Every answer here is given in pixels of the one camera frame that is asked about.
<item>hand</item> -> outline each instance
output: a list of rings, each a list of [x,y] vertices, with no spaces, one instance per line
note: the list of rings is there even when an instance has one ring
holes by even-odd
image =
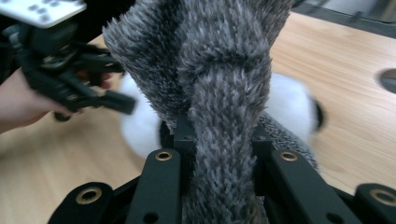
[[[109,74],[103,75],[102,87],[109,88]],[[71,111],[51,99],[30,89],[26,79],[18,69],[0,86],[0,133],[27,126],[42,119],[50,111],[68,117]]]

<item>table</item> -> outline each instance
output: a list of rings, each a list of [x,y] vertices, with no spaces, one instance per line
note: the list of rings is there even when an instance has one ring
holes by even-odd
[[[324,179],[348,193],[367,182],[396,189],[396,95],[377,81],[396,68],[396,39],[291,13],[271,54],[274,71],[300,79],[324,106],[311,144]],[[87,109],[65,123],[47,115],[0,135],[1,222],[45,223],[75,187],[114,189],[143,165],[120,135],[120,114]]]

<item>light wood tabletop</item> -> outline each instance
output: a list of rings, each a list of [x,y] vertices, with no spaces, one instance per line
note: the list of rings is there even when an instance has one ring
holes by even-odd
[[[348,193],[368,182],[396,189],[396,95],[377,81],[396,68],[396,39],[292,13],[271,54],[273,71],[300,79],[324,107],[312,147],[325,180]],[[120,114],[87,109],[65,123],[47,115],[0,135],[0,222],[45,223],[72,189],[115,189],[143,165],[120,135]]]

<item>white stuffed toy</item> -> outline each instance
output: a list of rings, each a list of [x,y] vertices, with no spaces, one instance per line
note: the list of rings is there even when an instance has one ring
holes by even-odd
[[[120,92],[135,99],[133,113],[121,117],[122,136],[135,154],[146,158],[151,151],[162,148],[162,121],[129,74],[123,77]],[[317,104],[308,88],[302,82],[278,73],[272,74],[264,111],[308,145],[321,124]]]

